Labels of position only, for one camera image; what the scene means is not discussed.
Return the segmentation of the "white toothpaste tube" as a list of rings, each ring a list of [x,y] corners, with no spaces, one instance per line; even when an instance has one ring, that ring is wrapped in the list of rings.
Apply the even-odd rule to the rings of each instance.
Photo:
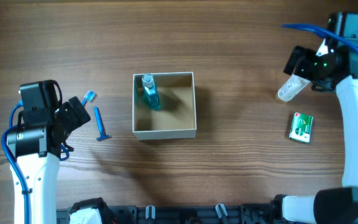
[[[278,89],[277,99],[283,102],[291,101],[299,92],[311,82],[298,75],[291,75],[290,78]]]

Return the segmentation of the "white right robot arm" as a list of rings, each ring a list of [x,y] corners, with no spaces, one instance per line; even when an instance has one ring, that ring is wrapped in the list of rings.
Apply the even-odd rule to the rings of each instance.
[[[340,188],[312,196],[277,196],[271,217],[299,223],[358,223],[358,47],[314,51],[296,46],[284,72],[309,81],[315,91],[336,94],[343,119],[345,163]]]

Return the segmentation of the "blue mouthwash bottle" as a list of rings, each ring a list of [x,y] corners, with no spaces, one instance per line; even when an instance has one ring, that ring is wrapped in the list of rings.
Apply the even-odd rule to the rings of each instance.
[[[151,74],[146,73],[142,76],[142,88],[144,90],[143,98],[149,108],[159,110],[161,108],[161,102],[154,77]]]

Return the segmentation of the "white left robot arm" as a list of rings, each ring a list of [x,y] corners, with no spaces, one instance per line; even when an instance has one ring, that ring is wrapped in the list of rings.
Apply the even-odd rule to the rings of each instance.
[[[66,140],[91,118],[75,96],[58,108],[29,106],[25,100],[15,105],[10,116],[17,123],[10,120],[1,137],[13,177],[14,223],[56,223],[57,175],[74,150]]]

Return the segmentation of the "green soap box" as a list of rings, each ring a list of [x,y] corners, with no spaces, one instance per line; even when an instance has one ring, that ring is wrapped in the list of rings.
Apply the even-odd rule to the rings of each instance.
[[[311,139],[312,124],[312,115],[295,112],[291,122],[289,138],[294,141],[309,143]]]

